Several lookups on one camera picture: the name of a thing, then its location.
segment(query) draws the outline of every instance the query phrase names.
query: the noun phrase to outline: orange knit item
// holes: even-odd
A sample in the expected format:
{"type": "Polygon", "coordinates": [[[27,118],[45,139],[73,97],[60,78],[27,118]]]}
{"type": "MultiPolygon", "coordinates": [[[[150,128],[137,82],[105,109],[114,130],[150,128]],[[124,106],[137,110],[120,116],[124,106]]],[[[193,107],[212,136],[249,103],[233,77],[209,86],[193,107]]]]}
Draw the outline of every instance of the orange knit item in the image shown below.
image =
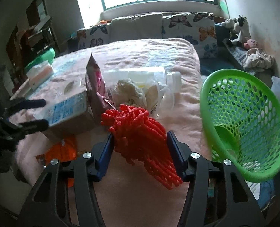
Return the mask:
{"type": "Polygon", "coordinates": [[[115,151],[131,165],[135,164],[134,160],[142,161],[148,173],[167,189],[172,189],[172,184],[177,187],[183,183],[166,145],[164,127],[149,118],[144,108],[120,105],[120,110],[108,109],[101,115],[101,124],[111,126],[115,151]]]}

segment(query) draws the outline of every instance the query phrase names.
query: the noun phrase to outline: pillow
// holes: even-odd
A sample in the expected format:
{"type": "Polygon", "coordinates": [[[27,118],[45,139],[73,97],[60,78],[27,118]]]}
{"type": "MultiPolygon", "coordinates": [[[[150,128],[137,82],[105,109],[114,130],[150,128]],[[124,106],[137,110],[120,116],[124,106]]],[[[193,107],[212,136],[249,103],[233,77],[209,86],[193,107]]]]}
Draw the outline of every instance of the pillow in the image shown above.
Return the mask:
{"type": "Polygon", "coordinates": [[[189,41],[199,58],[218,55],[217,38],[212,13],[180,13],[163,17],[162,38],[183,38],[189,41]]]}
{"type": "Polygon", "coordinates": [[[78,49],[92,48],[109,44],[110,24],[92,26],[77,31],[78,49]]]}
{"type": "Polygon", "coordinates": [[[115,18],[111,22],[110,42],[161,39],[162,13],[115,18]]]}

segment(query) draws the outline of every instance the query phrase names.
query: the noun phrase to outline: white cloth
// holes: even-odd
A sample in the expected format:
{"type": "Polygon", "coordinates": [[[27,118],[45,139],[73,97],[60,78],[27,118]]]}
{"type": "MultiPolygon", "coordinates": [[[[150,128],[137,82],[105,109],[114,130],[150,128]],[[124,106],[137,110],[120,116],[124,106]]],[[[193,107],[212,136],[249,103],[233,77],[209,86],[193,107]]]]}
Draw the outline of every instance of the white cloth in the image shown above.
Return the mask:
{"type": "Polygon", "coordinates": [[[261,192],[261,184],[260,183],[251,183],[248,181],[245,181],[250,188],[254,198],[256,200],[260,199],[260,192],[261,192]]]}
{"type": "Polygon", "coordinates": [[[272,67],[274,58],[266,54],[261,48],[250,49],[246,53],[246,57],[242,62],[244,68],[260,67],[268,69],[272,67]]]}

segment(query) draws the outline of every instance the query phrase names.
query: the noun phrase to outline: window frame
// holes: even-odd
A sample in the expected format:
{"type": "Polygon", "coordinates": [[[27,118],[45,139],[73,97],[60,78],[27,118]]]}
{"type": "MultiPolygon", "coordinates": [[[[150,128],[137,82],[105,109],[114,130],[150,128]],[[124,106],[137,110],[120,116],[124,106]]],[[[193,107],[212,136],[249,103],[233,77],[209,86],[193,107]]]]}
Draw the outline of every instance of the window frame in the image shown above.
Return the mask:
{"type": "MultiPolygon", "coordinates": [[[[170,0],[143,0],[143,1],[137,0],[136,2],[125,3],[125,4],[121,4],[121,5],[117,5],[117,6],[113,6],[113,7],[109,7],[109,8],[106,8],[104,0],[101,0],[101,3],[102,3],[103,11],[107,11],[107,10],[110,10],[110,9],[113,9],[113,8],[118,8],[118,7],[122,7],[122,6],[126,6],[126,5],[137,4],[137,3],[145,3],[145,2],[154,2],[154,1],[170,1],[170,0]]],[[[218,5],[218,0],[214,0],[214,1],[207,1],[207,0],[180,0],[180,1],[202,2],[202,3],[210,3],[210,4],[218,5]]]]}

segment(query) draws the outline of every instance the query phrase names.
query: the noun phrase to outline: pink bedspread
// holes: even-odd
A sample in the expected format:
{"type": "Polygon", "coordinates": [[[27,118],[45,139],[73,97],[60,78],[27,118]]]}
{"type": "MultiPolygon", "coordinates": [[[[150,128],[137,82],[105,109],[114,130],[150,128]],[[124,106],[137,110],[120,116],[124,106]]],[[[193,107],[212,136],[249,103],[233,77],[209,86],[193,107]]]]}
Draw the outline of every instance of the pink bedspread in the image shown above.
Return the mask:
{"type": "MultiPolygon", "coordinates": [[[[166,130],[173,130],[180,142],[187,143],[193,152],[210,159],[210,151],[202,133],[199,95],[201,89],[200,63],[194,47],[183,39],[133,40],[115,42],[95,48],[84,49],[56,58],[53,68],[57,72],[68,61],[74,62],[69,70],[56,74],[32,99],[45,98],[48,102],[64,98],[59,95],[63,83],[81,79],[76,92],[85,89],[85,67],[93,56],[102,71],[109,69],[147,66],[168,59],[173,71],[182,75],[181,93],[175,96],[172,113],[159,122],[166,130]]],[[[23,111],[13,117],[22,122],[33,119],[33,110],[23,111]]],[[[104,140],[106,130],[97,127],[77,137],[78,149],[89,151],[93,144],[104,140]]],[[[29,135],[18,145],[16,159],[27,181],[33,185],[42,172],[42,166],[35,156],[47,151],[52,144],[37,133],[29,135]]],[[[177,226],[184,205],[188,183],[167,190],[139,162],[135,166],[126,163],[120,154],[114,152],[106,176],[95,184],[95,191],[105,224],[108,227],[170,227],[177,226]]]]}

